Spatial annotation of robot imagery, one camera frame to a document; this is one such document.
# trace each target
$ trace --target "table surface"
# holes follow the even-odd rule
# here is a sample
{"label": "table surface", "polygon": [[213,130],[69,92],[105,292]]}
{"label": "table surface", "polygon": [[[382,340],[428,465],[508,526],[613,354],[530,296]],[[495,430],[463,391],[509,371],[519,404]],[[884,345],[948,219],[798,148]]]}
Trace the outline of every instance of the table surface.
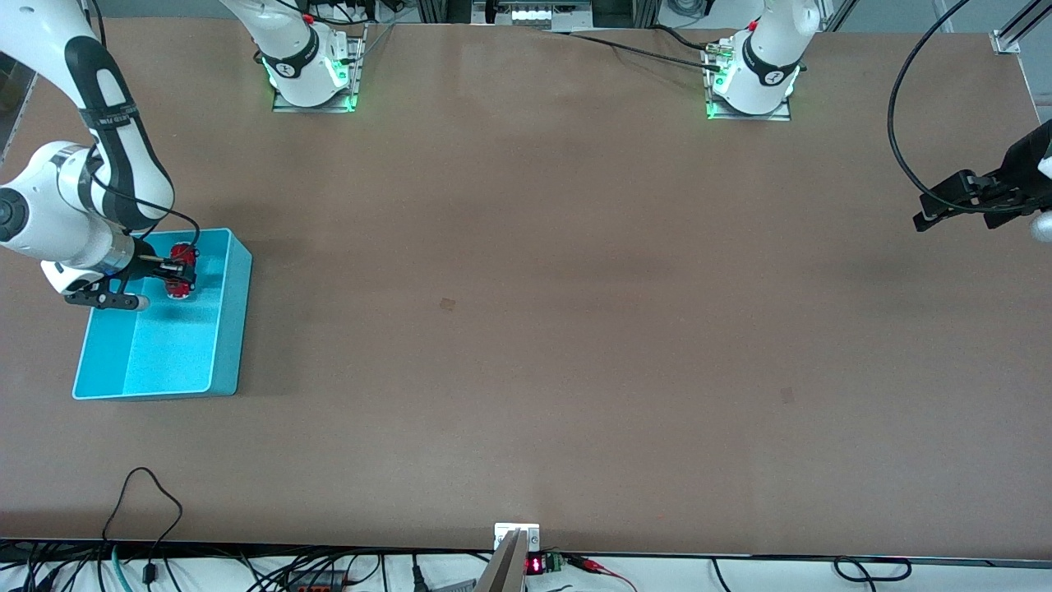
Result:
{"label": "table surface", "polygon": [[[180,539],[1052,556],[1052,253],[913,231],[885,111],[914,36],[816,37],[786,124],[706,120],[688,67],[438,25],[370,54],[358,113],[279,115],[237,22],[106,28],[178,206],[255,256],[241,385],[74,402],[86,311],[3,250],[0,535],[97,536],[145,465]],[[995,167],[1036,124],[1016,59],[930,45],[905,152]],[[4,179],[63,138],[42,83]],[[137,479],[113,536],[171,514]]]}

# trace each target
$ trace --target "black band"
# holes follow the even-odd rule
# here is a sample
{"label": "black band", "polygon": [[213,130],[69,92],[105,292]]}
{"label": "black band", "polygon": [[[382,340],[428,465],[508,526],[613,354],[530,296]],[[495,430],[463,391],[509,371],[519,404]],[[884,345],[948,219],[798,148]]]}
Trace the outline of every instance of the black band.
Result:
{"label": "black band", "polygon": [[134,117],[139,117],[139,107],[134,102],[80,109],[80,118],[84,120],[84,125],[92,129],[116,129],[130,125]]}
{"label": "black band", "polygon": [[[100,149],[105,151],[106,162],[109,164],[109,177],[106,181],[108,187],[104,187],[105,192],[102,196],[101,207],[95,206],[92,199],[90,179],[85,179],[85,172],[98,169],[101,160],[97,164],[93,164],[94,167],[90,170],[85,166],[85,169],[81,171],[81,186],[78,188],[81,204],[88,211],[101,213],[126,228],[145,228],[156,223],[157,220],[146,217],[134,200],[118,197],[118,192],[125,196],[134,196],[136,192],[135,171],[132,169],[132,161],[120,137],[119,128],[122,126],[135,123],[154,166],[164,175],[169,183],[171,179],[154,152],[154,146],[142,125],[139,109],[135,106],[132,91],[128,90],[127,83],[124,81],[120,68],[117,67],[117,62],[94,37],[74,37],[67,41],[65,59],[69,75],[84,100],[81,117],[84,118],[84,123],[95,131]],[[105,94],[99,84],[100,72],[107,72],[113,76],[114,82],[117,83],[123,95],[124,102],[113,106],[106,104]]]}
{"label": "black band", "polygon": [[54,164],[57,168],[61,168],[62,165],[65,164],[65,161],[69,160],[69,157],[77,154],[77,150],[79,149],[84,149],[84,146],[80,144],[67,145],[66,147],[52,155],[52,157],[47,161]]}
{"label": "black band", "polygon": [[278,76],[282,78],[299,78],[300,72],[303,70],[303,67],[315,61],[319,47],[318,32],[311,26],[308,26],[307,30],[310,32],[310,39],[307,41],[307,44],[294,56],[279,59],[260,53],[260,55],[263,56],[263,59],[266,60],[267,65],[270,66],[270,69]]}
{"label": "black band", "polygon": [[782,83],[782,81],[788,78],[800,64],[800,60],[796,60],[789,65],[776,66],[760,59],[760,56],[752,50],[751,35],[745,38],[745,46],[743,47],[742,56],[745,58],[745,65],[749,66],[749,69],[756,74],[756,78],[760,78],[760,83],[764,86],[777,86]]}

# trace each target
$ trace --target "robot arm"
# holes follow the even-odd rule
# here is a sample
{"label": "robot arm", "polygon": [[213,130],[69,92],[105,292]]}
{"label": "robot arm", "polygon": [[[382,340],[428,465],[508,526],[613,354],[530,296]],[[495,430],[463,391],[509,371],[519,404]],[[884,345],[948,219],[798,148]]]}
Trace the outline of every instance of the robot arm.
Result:
{"label": "robot arm", "polygon": [[754,26],[721,41],[729,57],[721,54],[717,60],[724,73],[712,91],[748,115],[776,109],[792,91],[804,49],[820,24],[814,0],[765,0]]}
{"label": "robot arm", "polygon": [[129,234],[167,213],[171,182],[117,63],[79,5],[74,0],[2,2],[0,22],[0,52],[65,93],[96,140],[90,148],[47,143],[21,173],[0,185],[0,244],[42,259],[48,281],[75,304],[142,305],[133,298],[86,302],[82,290],[101,289],[103,278],[184,277],[187,271],[193,281],[191,266],[173,266]]}
{"label": "robot arm", "polygon": [[120,197],[135,196],[168,208],[174,191],[120,68],[95,38],[76,2],[3,2],[0,20],[4,23],[0,52],[65,93],[97,142],[97,158],[90,155],[89,159],[87,148],[67,148],[62,155],[58,183],[62,199],[128,229],[145,228],[163,218],[163,209]]}
{"label": "robot arm", "polygon": [[940,199],[920,196],[922,211],[913,217],[917,231],[958,213],[980,211],[993,229],[1041,211],[1030,224],[1031,234],[1052,242],[1052,121],[1012,144],[996,170],[983,176],[958,170],[931,190]]}
{"label": "robot arm", "polygon": [[270,83],[289,103],[318,106],[349,84],[346,33],[308,24],[299,11],[276,0],[220,1],[248,29]]}

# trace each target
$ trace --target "white floor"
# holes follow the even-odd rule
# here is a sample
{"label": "white floor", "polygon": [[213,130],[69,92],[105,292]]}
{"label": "white floor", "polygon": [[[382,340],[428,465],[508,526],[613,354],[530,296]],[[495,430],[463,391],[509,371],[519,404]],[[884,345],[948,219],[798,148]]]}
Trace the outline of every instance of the white floor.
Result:
{"label": "white floor", "polygon": [[[595,557],[611,571],[630,579],[639,592],[711,592],[719,591],[712,564],[705,558],[646,558],[646,557]],[[360,557],[349,572],[349,576],[360,579],[377,566],[375,556]],[[175,587],[164,570],[158,566],[158,580],[154,592],[174,592]],[[129,562],[123,567],[134,592],[143,592],[140,574],[144,562]],[[254,559],[260,571],[270,571],[283,565],[278,559]],[[337,564],[344,569],[346,560]],[[389,592],[411,592],[412,574],[408,555],[387,556],[387,590]],[[485,564],[468,555],[422,555],[420,566],[430,589],[478,578]],[[183,592],[242,592],[255,583],[244,566],[231,559],[173,559],[173,572]],[[841,579],[829,563],[733,559],[720,560],[720,567],[732,592],[867,592],[863,584],[852,584]],[[888,566],[867,566],[872,575],[891,575],[901,568]],[[94,566],[84,569],[77,578],[73,592],[98,591]],[[120,592],[121,588],[109,562],[103,564],[103,581],[108,592]],[[12,590],[22,586],[25,571],[22,568],[0,572],[0,590]],[[67,580],[59,576],[56,586]],[[609,591],[631,592],[627,585],[612,577],[592,575],[574,568],[564,571],[529,576],[526,581],[533,592],[548,592],[564,586],[571,586],[568,592]],[[1052,590],[1052,570],[991,567],[915,566],[913,574],[906,580],[894,584],[877,584],[878,592],[1048,592]],[[383,578],[376,575],[346,592],[384,592]]]}

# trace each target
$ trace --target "blue plastic bin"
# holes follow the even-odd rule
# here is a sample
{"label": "blue plastic bin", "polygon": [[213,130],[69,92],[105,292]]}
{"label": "blue plastic bin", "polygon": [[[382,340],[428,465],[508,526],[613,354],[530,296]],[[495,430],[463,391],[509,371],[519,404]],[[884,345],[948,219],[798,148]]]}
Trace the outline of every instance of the blue plastic bin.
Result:
{"label": "blue plastic bin", "polygon": [[[187,242],[189,230],[158,231],[146,241],[159,254]],[[93,309],[73,397],[162,400],[232,395],[238,389],[241,340],[252,256],[228,228],[201,230],[197,287],[185,301],[168,299],[158,279],[127,290],[145,293],[145,311]]]}

